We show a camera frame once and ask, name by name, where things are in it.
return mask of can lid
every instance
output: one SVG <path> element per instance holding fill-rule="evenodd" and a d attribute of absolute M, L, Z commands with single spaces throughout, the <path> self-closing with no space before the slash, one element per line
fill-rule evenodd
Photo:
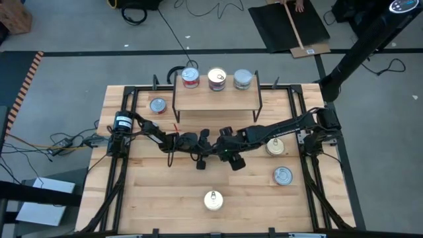
<path fill-rule="evenodd" d="M 207 74 L 209 80 L 214 83 L 221 83 L 226 79 L 226 72 L 221 68 L 213 68 Z"/>
<path fill-rule="evenodd" d="M 218 191 L 210 191 L 204 196 L 204 204 L 210 210 L 218 210 L 223 205 L 223 196 Z"/>
<path fill-rule="evenodd" d="M 181 75 L 185 81 L 195 81 L 200 73 L 198 73 L 196 68 L 186 67 L 184 70 L 182 70 Z"/>
<path fill-rule="evenodd" d="M 292 172 L 287 167 L 277 168 L 273 175 L 279 185 L 289 185 L 292 182 Z"/>
<path fill-rule="evenodd" d="M 267 144 L 266 144 L 266 148 L 267 150 L 274 154 L 274 155 L 280 155 L 284 152 L 285 150 L 285 145 L 282 142 L 282 140 L 278 139 L 278 138 L 274 138 L 271 139 Z"/>
<path fill-rule="evenodd" d="M 252 73 L 246 69 L 237 70 L 233 76 L 235 81 L 241 84 L 248 84 L 252 79 Z"/>
<path fill-rule="evenodd" d="M 150 102 L 150 108 L 154 112 L 161 112 L 166 108 L 166 101 L 162 98 L 155 98 Z"/>

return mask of wooden shelf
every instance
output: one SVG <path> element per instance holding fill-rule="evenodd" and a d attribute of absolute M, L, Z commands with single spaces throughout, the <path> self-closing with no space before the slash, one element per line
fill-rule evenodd
<path fill-rule="evenodd" d="M 258 72 L 253 75 L 247 90 L 236 89 L 233 80 L 233 75 L 228 75 L 225 88 L 216 92 L 209 88 L 207 75 L 200 76 L 200 84 L 196 88 L 188 89 L 183 85 L 182 77 L 175 74 L 173 111 L 176 121 L 179 122 L 183 111 L 251 110 L 256 122 L 262 108 Z"/>

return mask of wooden table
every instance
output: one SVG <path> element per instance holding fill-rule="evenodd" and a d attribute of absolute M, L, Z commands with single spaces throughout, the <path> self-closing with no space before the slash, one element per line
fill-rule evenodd
<path fill-rule="evenodd" d="M 324 105 L 318 85 L 303 84 L 302 87 L 307 108 Z M 124 86 L 107 88 L 98 133 L 108 135 L 106 126 L 113 124 L 114 114 L 120 109 L 123 89 Z M 166 100 L 168 110 L 164 114 L 150 111 L 149 103 L 155 97 Z M 291 118 L 285 91 L 262 90 L 262 99 L 262 114 L 256 124 L 269 125 Z M 176 121 L 169 108 L 171 101 L 172 91 L 142 91 L 137 112 L 156 122 L 163 131 L 174 132 Z M 209 128 L 213 143 L 220 128 L 232 126 L 235 131 L 253 124 L 249 111 L 202 111 L 184 112 L 184 119 L 177 127 L 181 133 L 200 133 L 201 129 Z M 312 231 L 295 134 L 280 139 L 286 145 L 281 157 L 269 156 L 262 146 L 241 154 L 247 166 L 240 171 L 232 171 L 229 163 L 214 156 L 206 159 L 205 171 L 199 171 L 185 153 L 175 153 L 173 166 L 168 168 L 167 154 L 150 139 L 138 136 L 130 150 L 119 234 L 151 233 L 153 228 L 159 228 L 160 233 L 265 233 L 269 227 L 275 227 L 276 232 Z M 337 157 L 335 147 L 323 146 L 325 153 Z M 105 153 L 104 147 L 94 149 L 90 166 Z M 355 226 L 338 161 L 326 155 L 320 155 L 319 159 L 328 201 L 345 222 Z M 289 186 L 278 186 L 273 181 L 272 173 L 279 166 L 291 169 L 293 182 Z M 109 168 L 107 157 L 88 174 L 76 230 L 84 228 L 102 204 Z M 212 212 L 204 206 L 204 195 L 210 190 L 217 190 L 224 197 L 219 211 Z M 323 226 L 316 198 L 315 203 L 319 224 Z M 109 210 L 109 229 L 113 207 L 112 204 Z"/>

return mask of metal can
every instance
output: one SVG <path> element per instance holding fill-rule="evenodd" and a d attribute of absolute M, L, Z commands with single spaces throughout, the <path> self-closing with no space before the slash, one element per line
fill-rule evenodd
<path fill-rule="evenodd" d="M 209 88 L 213 91 L 221 91 L 225 88 L 226 72 L 220 67 L 215 67 L 209 70 L 207 74 L 209 78 Z"/>
<path fill-rule="evenodd" d="M 193 89 L 200 84 L 200 73 L 193 67 L 186 67 L 182 70 L 182 83 L 186 88 Z"/>
<path fill-rule="evenodd" d="M 266 151 L 271 156 L 281 155 L 285 150 L 285 145 L 282 140 L 278 138 L 271 139 L 266 144 Z"/>
<path fill-rule="evenodd" d="M 250 88 L 252 73 L 246 69 L 239 69 L 233 75 L 233 86 L 238 90 Z"/>
<path fill-rule="evenodd" d="M 150 109 L 156 114 L 162 114 L 166 111 L 166 101 L 162 98 L 155 98 L 150 102 Z"/>
<path fill-rule="evenodd" d="M 279 167 L 273 172 L 273 179 L 279 185 L 289 185 L 292 182 L 292 172 L 287 167 Z"/>
<path fill-rule="evenodd" d="M 204 196 L 204 205 L 211 211 L 217 211 L 223 205 L 223 196 L 218 191 L 210 191 Z"/>

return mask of black mat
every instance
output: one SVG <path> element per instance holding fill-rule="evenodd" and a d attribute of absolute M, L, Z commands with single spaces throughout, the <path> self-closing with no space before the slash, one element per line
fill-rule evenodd
<path fill-rule="evenodd" d="M 288 8 L 304 46 L 330 38 L 310 0 L 304 0 L 303 13 L 295 12 L 293 1 L 288 2 Z M 283 5 L 275 3 L 264 7 L 252 7 L 249 12 L 268 53 L 299 47 Z"/>
<path fill-rule="evenodd" d="M 0 53 L 0 105 L 11 108 L 36 52 Z"/>

